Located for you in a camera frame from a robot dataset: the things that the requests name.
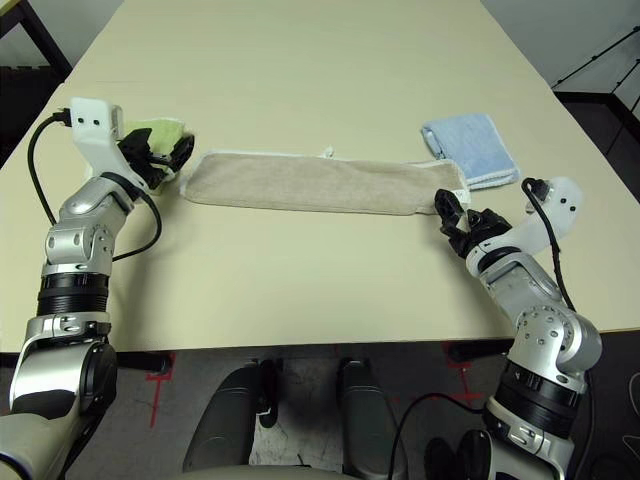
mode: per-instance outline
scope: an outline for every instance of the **wall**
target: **wall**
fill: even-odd
[[[29,0],[65,56],[75,65],[123,0]],[[22,26],[0,40],[0,65],[38,66],[47,61]]]
[[[482,3],[550,85],[640,25],[639,0],[482,0]],[[609,92],[637,58],[640,58],[640,33],[564,82],[558,90]],[[640,95],[640,67],[616,94],[631,107]],[[640,115],[640,105],[634,112]]]
[[[31,0],[31,4],[69,61],[75,64],[122,1]],[[482,3],[549,84],[622,37],[634,25],[640,25],[640,0],[482,0]],[[636,58],[640,58],[640,33],[568,80],[561,89],[610,91]],[[43,64],[46,61],[21,27],[0,41],[0,65]],[[640,94],[640,67],[617,93],[630,107]]]

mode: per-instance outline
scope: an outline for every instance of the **beige table surface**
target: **beige table surface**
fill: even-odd
[[[206,150],[431,158],[428,119],[486,112],[524,174],[569,175],[586,202],[562,240],[566,283],[601,330],[640,328],[640,208],[606,160],[476,0],[126,1],[51,98],[109,99],[125,118],[171,116]],[[47,221],[23,140],[0,172],[0,349],[34,315]],[[83,180],[71,132],[37,149],[57,209]],[[512,223],[518,185],[473,195]],[[165,229],[111,278],[120,350],[472,339],[508,323],[438,232],[439,219],[196,205],[172,185]],[[145,242],[141,206],[118,251]],[[550,269],[550,252],[538,255]]]

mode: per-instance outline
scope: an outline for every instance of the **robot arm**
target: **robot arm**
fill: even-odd
[[[75,98],[70,115],[95,176],[64,203],[45,241],[37,316],[27,324],[10,414],[0,418],[0,473],[16,478],[59,478],[113,402],[117,363],[106,306],[115,239],[134,202],[172,178],[193,148],[191,137],[174,149],[169,173],[137,154],[149,132],[127,137],[144,140],[136,148],[116,143],[119,107]]]
[[[556,235],[564,235],[582,201],[579,188],[567,178],[534,186]],[[487,431],[469,432],[460,448],[472,463],[487,467],[487,476],[478,478],[503,472],[564,480],[573,453],[569,433],[587,388],[584,374],[602,351],[598,331],[567,307],[532,257],[549,243],[537,214],[511,228],[491,210],[469,210],[470,229],[463,231],[458,224],[464,211],[450,192],[436,194],[436,209],[441,231],[515,329],[500,386],[487,402]]]

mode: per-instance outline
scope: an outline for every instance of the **red tape mark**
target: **red tape mark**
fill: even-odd
[[[471,362],[456,363],[449,357],[449,349],[451,348],[451,342],[441,342],[442,351],[444,352],[444,358],[447,361],[447,368],[471,368]]]
[[[458,370],[458,375],[460,376],[460,381],[462,382],[462,389],[464,393],[454,393],[451,395],[456,400],[464,400],[467,402],[467,405],[471,407],[472,400],[478,400],[484,398],[484,393],[471,392],[469,390],[469,383],[467,382],[466,371],[467,368],[471,368],[471,362],[462,362],[456,363],[449,357],[449,349],[451,348],[451,342],[441,342],[442,351],[444,352],[444,356],[447,362],[447,368]]]
[[[156,416],[158,414],[158,403],[160,401],[160,388],[162,386],[162,382],[170,382],[173,378],[173,367],[176,361],[176,354],[171,352],[169,354],[169,358],[171,358],[171,368],[169,368],[169,371],[167,373],[163,375],[147,373],[147,377],[145,378],[147,382],[156,382],[156,391],[153,394],[153,404],[151,405],[151,421],[149,422],[149,428],[153,428],[156,424]]]

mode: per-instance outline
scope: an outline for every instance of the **blue towel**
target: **blue towel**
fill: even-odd
[[[470,190],[520,178],[520,169],[489,115],[474,113],[427,122],[422,136],[436,158],[449,158],[458,164]]]

